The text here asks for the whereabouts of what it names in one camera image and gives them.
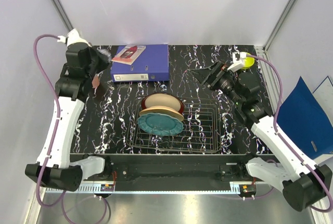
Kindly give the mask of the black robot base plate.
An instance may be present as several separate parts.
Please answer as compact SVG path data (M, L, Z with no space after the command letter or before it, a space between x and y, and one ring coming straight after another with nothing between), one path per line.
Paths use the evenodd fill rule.
M107 154L116 191L222 191L233 181L249 182L245 155Z

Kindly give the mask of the pink plastic cup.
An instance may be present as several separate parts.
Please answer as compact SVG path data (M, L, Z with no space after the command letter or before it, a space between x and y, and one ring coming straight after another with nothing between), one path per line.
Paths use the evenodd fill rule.
M96 74L92 80L92 88L96 89L99 87L99 85L100 85L100 80L98 75Z

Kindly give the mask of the teal scalloped plate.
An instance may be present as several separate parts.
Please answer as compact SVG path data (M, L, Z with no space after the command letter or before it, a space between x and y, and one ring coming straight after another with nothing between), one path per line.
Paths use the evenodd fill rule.
M184 125L178 119L166 114L148 113L138 118L139 128L146 133L158 136L173 136L180 134Z

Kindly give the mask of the beige painted plate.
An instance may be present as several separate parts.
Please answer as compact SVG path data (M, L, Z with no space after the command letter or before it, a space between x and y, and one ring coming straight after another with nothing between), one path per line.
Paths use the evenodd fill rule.
M168 115L173 118L176 118L179 121L184 120L184 116L181 113L177 112L173 108L166 107L166 106L152 106L152 107L143 109L139 112L139 116L146 115L149 113L164 114L164 115Z

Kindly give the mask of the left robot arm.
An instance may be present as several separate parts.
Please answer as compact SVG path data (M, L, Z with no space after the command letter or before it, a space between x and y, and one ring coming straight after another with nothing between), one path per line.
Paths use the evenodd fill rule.
M25 175L45 188L74 192L82 180L96 175L107 180L112 167L98 156L71 162L71 143L81 111L93 88L94 76L108 67L108 58L87 43L74 43L55 84L54 113L47 138L36 163L28 164Z

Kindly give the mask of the yellow-green bowl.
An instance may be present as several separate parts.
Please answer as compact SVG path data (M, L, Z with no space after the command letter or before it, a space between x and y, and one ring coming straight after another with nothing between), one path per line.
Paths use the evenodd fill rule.
M244 66L242 70L248 70L255 64L255 59L249 53L246 53Z

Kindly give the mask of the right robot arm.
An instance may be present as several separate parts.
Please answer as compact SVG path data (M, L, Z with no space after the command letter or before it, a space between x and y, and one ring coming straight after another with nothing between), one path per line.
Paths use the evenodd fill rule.
M313 208L325 197L332 201L329 192L332 170L310 159L277 125L272 110L258 98L260 85L254 74L240 72L235 76L233 67L220 62L191 70L191 74L201 85L222 91L234 102L238 121L261 139L279 161L276 166L249 155L245 163L236 167L239 179L255 177L266 182L282 192L287 203L298 212Z

